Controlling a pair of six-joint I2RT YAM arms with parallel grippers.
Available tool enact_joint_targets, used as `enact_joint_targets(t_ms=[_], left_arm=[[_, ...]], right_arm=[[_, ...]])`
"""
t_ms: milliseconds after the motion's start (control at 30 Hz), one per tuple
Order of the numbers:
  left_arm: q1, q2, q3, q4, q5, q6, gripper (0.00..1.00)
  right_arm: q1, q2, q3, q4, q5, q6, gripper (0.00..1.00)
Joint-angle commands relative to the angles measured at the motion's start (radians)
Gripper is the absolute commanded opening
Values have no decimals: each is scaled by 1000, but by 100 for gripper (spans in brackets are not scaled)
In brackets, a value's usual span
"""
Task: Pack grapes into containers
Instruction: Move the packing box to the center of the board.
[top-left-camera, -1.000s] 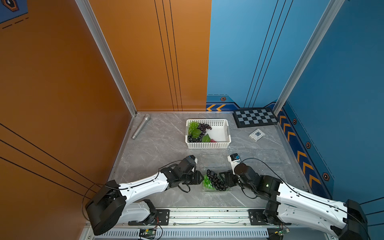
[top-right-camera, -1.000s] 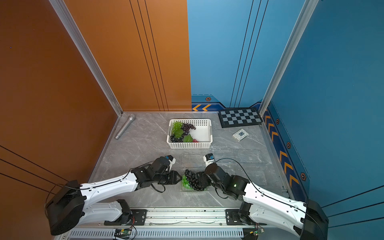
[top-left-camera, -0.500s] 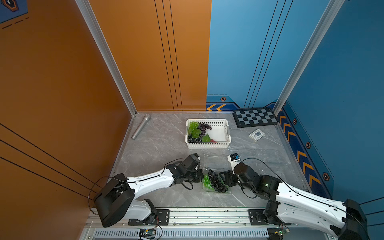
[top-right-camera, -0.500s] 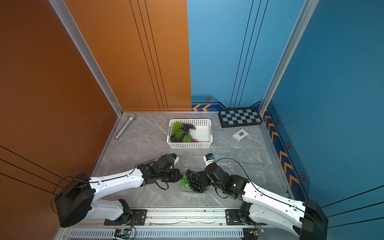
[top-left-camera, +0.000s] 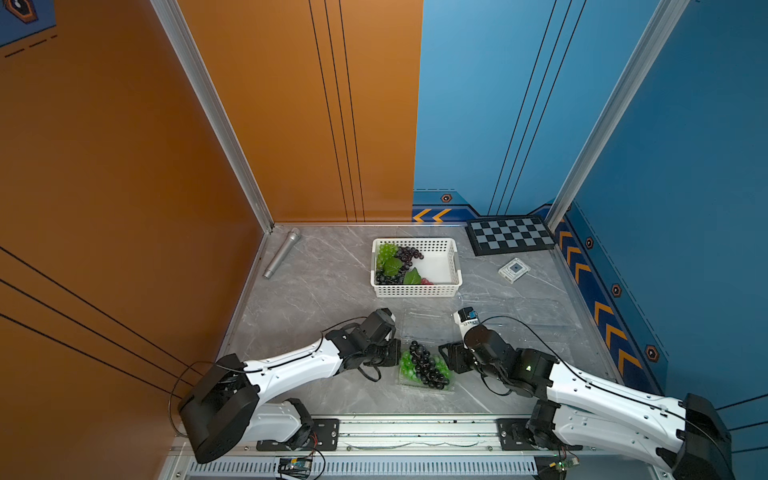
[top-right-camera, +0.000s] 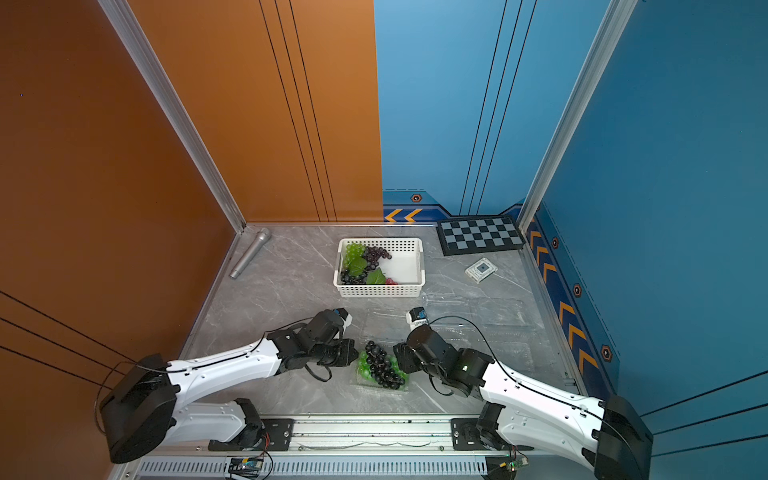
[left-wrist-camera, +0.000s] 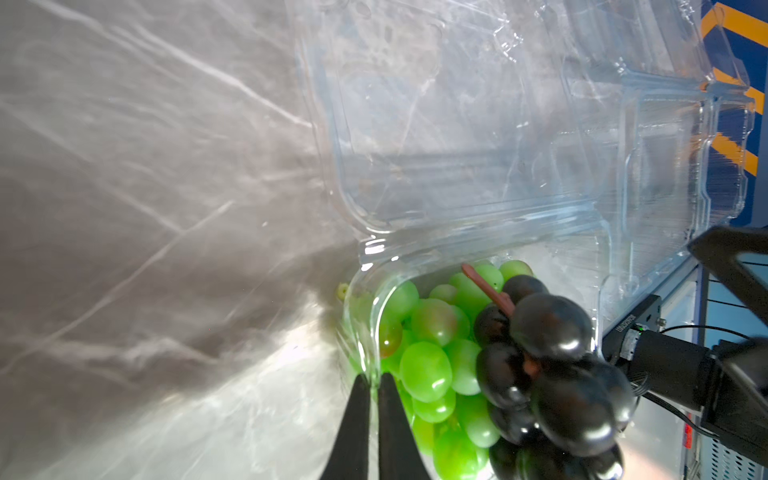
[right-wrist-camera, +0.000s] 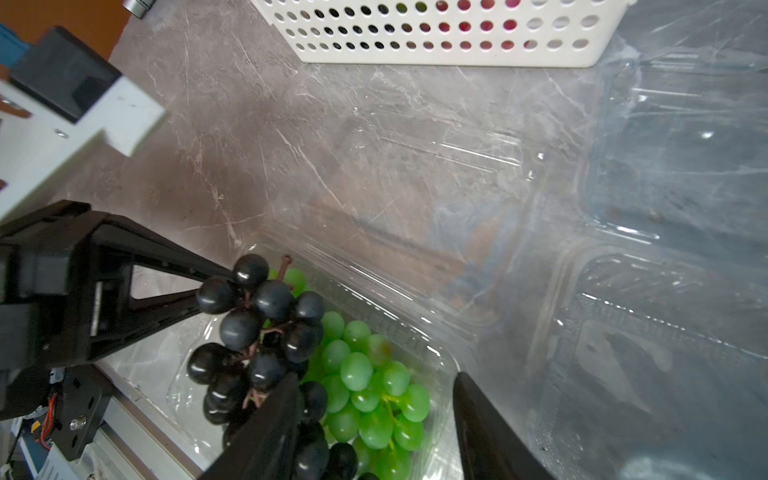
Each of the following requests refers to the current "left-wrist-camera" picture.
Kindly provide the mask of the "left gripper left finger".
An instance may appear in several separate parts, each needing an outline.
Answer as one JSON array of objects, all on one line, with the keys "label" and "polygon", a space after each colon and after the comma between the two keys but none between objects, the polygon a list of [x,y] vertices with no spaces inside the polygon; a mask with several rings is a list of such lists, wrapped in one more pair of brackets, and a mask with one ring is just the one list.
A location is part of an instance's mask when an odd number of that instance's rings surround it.
[{"label": "left gripper left finger", "polygon": [[369,471],[370,384],[357,375],[321,480],[366,480]]}]

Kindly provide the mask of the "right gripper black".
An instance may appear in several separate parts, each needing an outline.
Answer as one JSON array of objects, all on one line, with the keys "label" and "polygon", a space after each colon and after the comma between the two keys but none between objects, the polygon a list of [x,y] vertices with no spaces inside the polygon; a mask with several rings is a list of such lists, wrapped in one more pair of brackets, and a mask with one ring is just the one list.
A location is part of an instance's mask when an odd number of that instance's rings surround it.
[{"label": "right gripper black", "polygon": [[[690,254],[713,274],[764,325],[767,281],[740,259],[767,254],[767,230],[714,226],[688,245]],[[704,428],[728,449],[767,465],[767,340],[722,341],[711,351]]]}]

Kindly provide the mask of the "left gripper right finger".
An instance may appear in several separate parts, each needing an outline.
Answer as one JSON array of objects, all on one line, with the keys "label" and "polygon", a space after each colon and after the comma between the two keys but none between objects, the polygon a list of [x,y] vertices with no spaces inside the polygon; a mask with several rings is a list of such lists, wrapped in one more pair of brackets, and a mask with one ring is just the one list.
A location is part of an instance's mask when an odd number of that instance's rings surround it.
[{"label": "left gripper right finger", "polygon": [[378,419],[379,478],[430,480],[390,373],[384,373],[380,379]]}]

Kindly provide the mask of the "green grape bunch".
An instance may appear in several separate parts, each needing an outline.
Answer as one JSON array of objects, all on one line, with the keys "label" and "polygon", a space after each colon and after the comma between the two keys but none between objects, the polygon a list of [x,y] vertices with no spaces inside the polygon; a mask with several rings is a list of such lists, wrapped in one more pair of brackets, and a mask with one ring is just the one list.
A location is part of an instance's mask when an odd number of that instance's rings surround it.
[{"label": "green grape bunch", "polygon": [[475,366],[474,322],[489,298],[458,260],[415,264],[398,255],[366,263],[335,290],[343,306],[340,345],[351,389],[366,376],[371,392],[369,471],[379,478],[378,387],[390,373],[431,479],[489,479],[499,439]]}]

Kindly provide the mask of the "black grape bunch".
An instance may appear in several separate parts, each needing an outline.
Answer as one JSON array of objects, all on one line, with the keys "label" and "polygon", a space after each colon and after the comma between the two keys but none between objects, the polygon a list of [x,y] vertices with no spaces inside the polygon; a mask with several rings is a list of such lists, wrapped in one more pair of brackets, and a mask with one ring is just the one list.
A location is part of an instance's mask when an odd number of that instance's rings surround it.
[{"label": "black grape bunch", "polygon": [[617,438],[637,396],[626,375],[594,353],[592,320],[530,275],[493,287],[462,273],[489,299],[474,322],[476,367],[501,438],[489,451],[498,479],[620,479]]}]

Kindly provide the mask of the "clear clamshell container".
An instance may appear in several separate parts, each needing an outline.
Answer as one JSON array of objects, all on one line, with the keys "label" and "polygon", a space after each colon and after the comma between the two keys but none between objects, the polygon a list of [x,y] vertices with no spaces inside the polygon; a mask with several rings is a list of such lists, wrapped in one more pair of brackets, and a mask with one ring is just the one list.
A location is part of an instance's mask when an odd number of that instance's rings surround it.
[{"label": "clear clamshell container", "polygon": [[[603,333],[648,295],[663,305],[697,261],[687,245],[744,206],[756,105],[727,38],[747,19],[724,4],[288,12],[331,198],[363,235],[357,272],[401,255],[458,260],[495,288],[533,276],[586,311],[604,359]],[[704,407],[627,379],[637,403],[617,438],[622,478],[641,455],[680,458],[684,425],[719,442]]]}]

